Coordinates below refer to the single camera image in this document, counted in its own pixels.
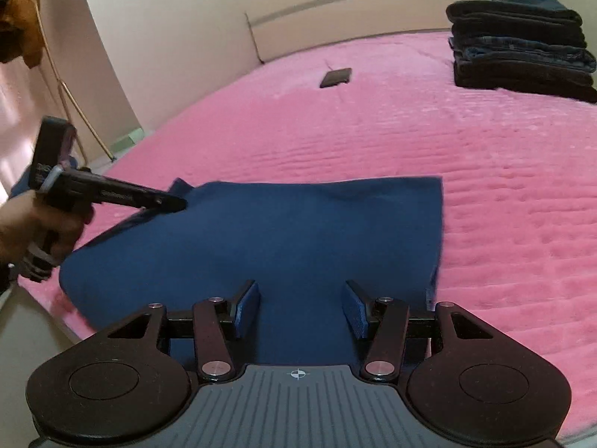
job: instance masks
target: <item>pink bedspread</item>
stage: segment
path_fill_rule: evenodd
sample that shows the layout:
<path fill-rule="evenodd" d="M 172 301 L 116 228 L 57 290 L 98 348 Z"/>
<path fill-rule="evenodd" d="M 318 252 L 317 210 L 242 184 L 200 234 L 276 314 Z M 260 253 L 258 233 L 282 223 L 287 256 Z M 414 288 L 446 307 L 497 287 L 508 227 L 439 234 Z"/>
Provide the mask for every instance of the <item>pink bedspread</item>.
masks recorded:
<path fill-rule="evenodd" d="M 443 176 L 438 301 L 557 365 L 572 385 L 571 434 L 597 422 L 597 107 L 456 88 L 447 37 L 371 38 L 267 64 L 189 107 L 109 175 L 157 188 L 175 177 Z M 318 88 L 342 67 L 353 68 L 348 85 Z M 130 213 L 98 206 L 83 242 Z M 86 337 L 56 278 L 26 287 Z"/>

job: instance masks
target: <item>pink curtain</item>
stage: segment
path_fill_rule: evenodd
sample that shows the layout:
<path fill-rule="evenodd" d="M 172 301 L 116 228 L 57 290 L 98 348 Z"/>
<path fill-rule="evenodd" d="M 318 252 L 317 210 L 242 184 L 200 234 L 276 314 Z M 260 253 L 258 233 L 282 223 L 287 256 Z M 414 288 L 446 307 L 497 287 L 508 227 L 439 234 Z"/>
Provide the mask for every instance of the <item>pink curtain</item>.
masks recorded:
<path fill-rule="evenodd" d="M 21 58 L 0 65 L 0 203 L 31 161 L 41 117 L 56 112 L 41 67 Z"/>

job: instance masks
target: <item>orange garment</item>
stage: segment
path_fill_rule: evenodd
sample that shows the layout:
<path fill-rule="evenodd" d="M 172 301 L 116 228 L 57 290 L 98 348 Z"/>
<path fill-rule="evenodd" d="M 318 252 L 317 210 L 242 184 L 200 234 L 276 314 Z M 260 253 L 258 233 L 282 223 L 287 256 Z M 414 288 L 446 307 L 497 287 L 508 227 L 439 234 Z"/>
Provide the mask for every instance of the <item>orange garment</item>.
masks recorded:
<path fill-rule="evenodd" d="M 29 68 L 40 65 L 44 49 L 34 0 L 8 0 L 0 9 L 0 61 L 22 55 Z"/>

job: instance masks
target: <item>person's arm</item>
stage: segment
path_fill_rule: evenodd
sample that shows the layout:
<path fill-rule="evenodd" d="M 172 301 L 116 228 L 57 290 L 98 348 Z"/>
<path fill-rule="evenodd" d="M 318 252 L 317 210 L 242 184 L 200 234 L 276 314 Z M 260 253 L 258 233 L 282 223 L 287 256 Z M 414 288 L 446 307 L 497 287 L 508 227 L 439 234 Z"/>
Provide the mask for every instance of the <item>person's arm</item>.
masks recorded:
<path fill-rule="evenodd" d="M 0 265 L 22 260 L 29 244 L 44 230 L 58 233 L 51 255 L 62 262 L 92 218 L 91 206 L 83 215 L 62 212 L 31 190 L 8 200 L 0 207 Z"/>

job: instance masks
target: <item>gray ribbed plate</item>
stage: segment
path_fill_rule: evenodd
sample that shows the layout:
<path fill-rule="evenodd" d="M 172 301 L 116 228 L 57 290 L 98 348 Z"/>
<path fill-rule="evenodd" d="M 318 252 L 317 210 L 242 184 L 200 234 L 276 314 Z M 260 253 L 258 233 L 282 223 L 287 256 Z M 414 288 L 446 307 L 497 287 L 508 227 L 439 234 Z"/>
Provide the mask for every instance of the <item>gray ribbed plate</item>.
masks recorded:
<path fill-rule="evenodd" d="M 62 448 L 54 441 L 39 446 Z M 462 445 L 444 440 L 422 425 L 393 388 L 361 382 L 348 366 L 250 365 L 234 382 L 201 388 L 174 423 L 126 446 L 456 448 Z"/>

